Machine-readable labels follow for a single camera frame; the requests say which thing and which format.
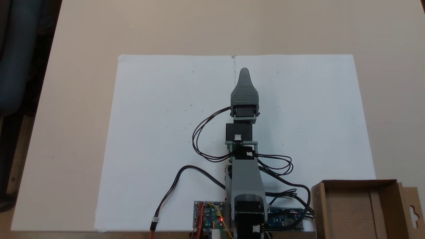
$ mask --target brown cardboard box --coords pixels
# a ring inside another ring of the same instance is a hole
[[[417,188],[397,180],[323,180],[312,188],[318,239],[423,239]],[[410,206],[419,219],[413,227]]]

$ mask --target table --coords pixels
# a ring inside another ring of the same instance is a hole
[[[353,54],[377,178],[425,204],[419,0],[64,0],[12,230],[93,231],[121,54]]]

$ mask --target circuit board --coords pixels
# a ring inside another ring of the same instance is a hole
[[[202,215],[202,227],[204,229],[207,229],[208,227],[210,229],[217,228],[217,227],[220,228],[220,229],[224,228],[224,224],[221,221],[221,218],[220,218],[220,216],[217,212],[217,209],[215,207],[213,207],[212,208],[213,213],[211,213],[211,209],[210,209],[210,206],[208,206],[208,203],[212,203],[212,204],[216,205],[220,209],[220,213],[221,213],[222,216],[224,216],[224,211],[225,211],[224,205],[225,205],[225,203],[224,202],[201,202],[201,201],[195,201],[193,203],[193,227],[195,228],[195,227],[198,226],[199,208],[202,206],[202,203],[204,203],[204,210],[203,210],[203,215]],[[280,211],[286,210],[286,209],[291,209],[291,208],[274,208],[274,207],[272,207],[272,208],[267,210],[267,214],[277,213],[277,212],[280,212]],[[289,213],[289,214],[285,214],[285,215],[276,216],[274,218],[269,218],[267,223],[271,227],[282,227],[282,226],[291,225],[298,218],[300,218],[300,214]],[[304,230],[303,221],[301,221],[298,225],[296,225],[294,230],[303,231]]]
[[[267,210],[267,214],[278,213],[285,209],[290,209],[290,208],[270,208]],[[300,214],[294,212],[294,213],[290,213],[286,215],[280,215],[273,218],[269,218],[267,222],[269,226],[271,227],[288,226],[294,223],[294,221],[300,218],[300,216],[301,216]],[[301,221],[299,224],[295,226],[295,230],[304,230],[303,221]]]
[[[221,215],[224,215],[224,202],[201,202],[195,201],[193,203],[193,227],[197,227],[199,223],[199,208],[204,204],[204,210],[202,215],[202,227],[207,229],[213,228],[224,228],[222,218],[219,216],[217,209],[212,207],[213,213],[211,213],[211,208],[208,203],[212,203],[220,209]]]

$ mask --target white paper sheet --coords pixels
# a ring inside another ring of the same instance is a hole
[[[263,154],[285,154],[285,179],[309,188],[323,179],[375,179],[359,86],[351,55],[120,56],[95,228],[149,230],[177,171],[195,165],[224,183],[225,162],[192,148],[195,127],[230,105],[247,67],[260,96],[254,140]],[[202,131],[200,149],[224,155],[226,112]],[[281,162],[264,159],[269,165]],[[263,175],[266,191],[285,186]],[[306,193],[298,189],[306,200]],[[222,201],[225,192],[186,170],[160,211],[157,230],[192,230],[193,201]],[[302,207],[281,199],[274,206]],[[305,222],[306,230],[312,230]]]

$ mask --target blue circuit board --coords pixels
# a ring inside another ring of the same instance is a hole
[[[268,214],[278,213],[285,209],[288,209],[288,208],[270,208],[267,210],[267,213]],[[282,226],[291,225],[298,218],[300,218],[300,214],[294,212],[294,213],[289,213],[286,215],[269,218],[267,222],[269,226],[271,227],[282,227]],[[294,230],[304,230],[303,222],[301,221],[298,225],[296,225]]]

